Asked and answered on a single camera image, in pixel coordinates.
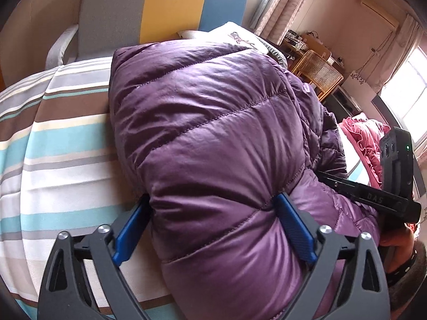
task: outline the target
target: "purple puffer jacket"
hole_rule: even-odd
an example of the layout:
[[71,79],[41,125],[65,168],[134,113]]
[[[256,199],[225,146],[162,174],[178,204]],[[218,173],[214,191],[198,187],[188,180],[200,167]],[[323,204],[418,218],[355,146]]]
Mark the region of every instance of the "purple puffer jacket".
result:
[[283,312],[304,270],[270,204],[282,191],[319,224],[378,243],[375,211],[313,173],[345,177],[335,118],[268,56],[193,40],[119,49],[109,99],[120,161],[151,196],[153,245],[188,320]]

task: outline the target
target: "brown stripe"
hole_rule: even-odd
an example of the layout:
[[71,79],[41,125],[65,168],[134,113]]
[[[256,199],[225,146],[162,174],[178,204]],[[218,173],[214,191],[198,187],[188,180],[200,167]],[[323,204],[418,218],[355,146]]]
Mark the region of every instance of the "brown stripe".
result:
[[43,100],[35,118],[36,122],[77,118],[109,112],[108,92],[82,96],[67,96]]
[[0,93],[6,88],[6,85],[4,83],[4,79],[3,79],[3,73],[1,72],[1,67],[0,67]]
[[30,301],[29,299],[23,298],[21,297],[21,295],[14,294],[12,292],[10,294],[12,295],[13,298],[24,302],[27,306],[37,308],[37,302]]
[[[165,306],[166,304],[174,303],[175,300],[173,299],[172,295],[166,295],[159,298],[149,299],[147,301],[139,302],[142,309],[147,310],[151,308],[161,307]],[[111,311],[110,307],[102,307],[100,308],[101,314],[104,315],[113,315],[113,312]]]
[[34,106],[23,110],[16,117],[0,122],[0,142],[7,141],[14,133],[31,126],[39,106],[40,104],[35,104]]
[[58,94],[79,93],[81,91],[96,90],[96,89],[106,89],[107,87],[108,87],[108,84],[107,85],[91,86],[91,87],[88,87],[88,88],[81,88],[81,89],[61,90],[61,91],[54,91],[53,93],[45,93],[44,96],[45,97],[49,97],[49,96],[54,96],[54,95],[58,95]]

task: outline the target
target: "bracelet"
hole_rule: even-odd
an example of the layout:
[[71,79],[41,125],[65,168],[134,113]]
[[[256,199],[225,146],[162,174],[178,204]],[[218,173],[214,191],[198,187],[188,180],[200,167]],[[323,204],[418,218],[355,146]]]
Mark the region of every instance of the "bracelet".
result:
[[394,286],[400,279],[402,279],[405,276],[405,274],[409,272],[409,270],[414,265],[416,260],[417,260],[417,251],[414,247],[414,250],[412,251],[412,255],[409,258],[409,260],[407,260],[404,264],[399,266],[399,268],[393,271],[392,273],[386,273],[388,287]]

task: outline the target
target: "curtain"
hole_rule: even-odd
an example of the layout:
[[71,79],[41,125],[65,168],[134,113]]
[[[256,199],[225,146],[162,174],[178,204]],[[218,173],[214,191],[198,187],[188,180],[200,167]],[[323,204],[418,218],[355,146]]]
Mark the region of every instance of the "curtain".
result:
[[254,33],[279,45],[305,0],[263,0],[251,21]]
[[376,93],[381,91],[412,51],[418,47],[423,33],[420,24],[408,14],[389,48],[366,80]]

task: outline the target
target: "air conditioner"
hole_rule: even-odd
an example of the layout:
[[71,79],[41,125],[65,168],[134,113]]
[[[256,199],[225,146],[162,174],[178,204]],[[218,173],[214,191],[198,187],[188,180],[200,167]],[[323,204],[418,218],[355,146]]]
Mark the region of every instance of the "air conditioner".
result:
[[363,8],[377,15],[378,18],[381,18],[391,31],[394,32],[399,27],[398,20],[378,6],[375,2],[371,0],[362,0],[361,5]]

